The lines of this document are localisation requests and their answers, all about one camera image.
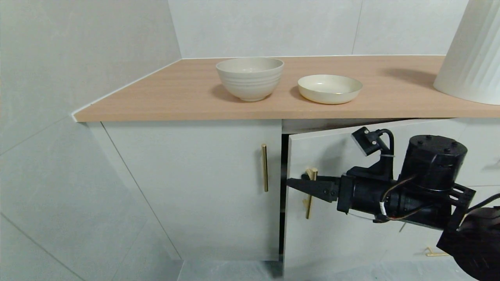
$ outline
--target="shallow dish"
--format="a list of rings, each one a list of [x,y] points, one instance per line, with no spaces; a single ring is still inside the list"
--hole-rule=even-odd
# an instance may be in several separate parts
[[[280,83],[284,62],[270,57],[242,57],[219,62],[215,68],[226,90],[247,102],[269,96]]]
[[[313,102],[329,105],[345,104],[354,100],[363,84],[350,77],[317,74],[298,80],[300,94]]]

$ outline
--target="white cabinet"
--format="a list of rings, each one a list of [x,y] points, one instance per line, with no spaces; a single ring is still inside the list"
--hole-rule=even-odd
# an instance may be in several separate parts
[[[367,125],[368,129],[389,129],[395,138],[394,176],[397,178],[408,141],[414,135],[441,135],[458,139],[466,128],[460,119],[404,120]],[[300,178],[307,168],[320,176],[339,177],[353,166],[369,167],[380,153],[365,157],[351,133],[362,126],[291,135],[288,149],[289,178]],[[327,271],[344,271],[379,262],[393,244],[403,223],[375,224],[364,219],[372,215],[351,210],[337,211],[336,203],[313,198],[310,219],[303,200],[307,195],[287,187],[284,241],[284,274],[288,280]]]
[[[476,194],[470,206],[474,206],[490,196],[500,193],[500,185],[477,186],[472,189]],[[500,200],[494,201],[485,207],[500,206]],[[383,257],[383,261],[436,261],[453,260],[451,256],[427,256],[429,247],[434,253],[442,254],[436,244],[441,237],[442,231],[430,229],[407,223],[393,240],[390,248]]]
[[[182,259],[278,259],[281,120],[104,126]]]
[[[500,185],[500,118],[457,120],[467,124],[457,141],[468,152],[456,182],[468,187]]]

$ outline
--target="gray tile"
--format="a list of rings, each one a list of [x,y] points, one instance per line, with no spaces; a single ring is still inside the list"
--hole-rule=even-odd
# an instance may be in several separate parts
[[[110,280],[147,219],[90,130],[67,117],[0,162],[2,212],[82,278]]]
[[[172,260],[148,221],[120,264],[113,281],[176,281],[182,260]]]
[[[166,0],[2,0],[0,10],[0,154],[181,57]]]
[[[202,261],[184,263],[178,281],[284,280],[276,261]],[[322,272],[294,281],[474,281],[453,261],[382,262],[343,272]]]
[[[350,55],[361,0],[169,0],[183,58]]]
[[[384,262],[310,281],[474,281],[452,261]]]
[[[178,281],[283,280],[278,261],[186,260]]]
[[[355,55],[445,55],[468,0],[364,0]]]
[[[1,218],[0,281],[82,281]]]

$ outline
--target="gold handle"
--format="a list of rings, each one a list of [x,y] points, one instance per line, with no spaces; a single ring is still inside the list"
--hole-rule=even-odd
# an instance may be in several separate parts
[[[428,253],[425,254],[427,257],[446,257],[446,256],[449,256],[449,254],[447,254],[445,252],[433,252],[433,250],[430,247],[427,247],[425,249],[429,251]]]
[[[264,175],[264,192],[269,191],[269,182],[268,182],[268,146],[263,143],[262,144],[262,171]]]
[[[316,177],[318,176],[318,169],[310,168],[310,169],[305,170],[305,172],[307,173],[307,175],[309,176],[309,179],[311,181],[316,180]],[[309,220],[309,218],[311,217],[311,207],[313,206],[313,196],[312,195],[307,196],[306,203],[307,203],[307,212],[305,213],[305,218]]]

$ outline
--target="white vase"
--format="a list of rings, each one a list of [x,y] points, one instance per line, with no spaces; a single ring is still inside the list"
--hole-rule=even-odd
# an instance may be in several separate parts
[[[500,105],[500,0],[469,0],[434,87]]]

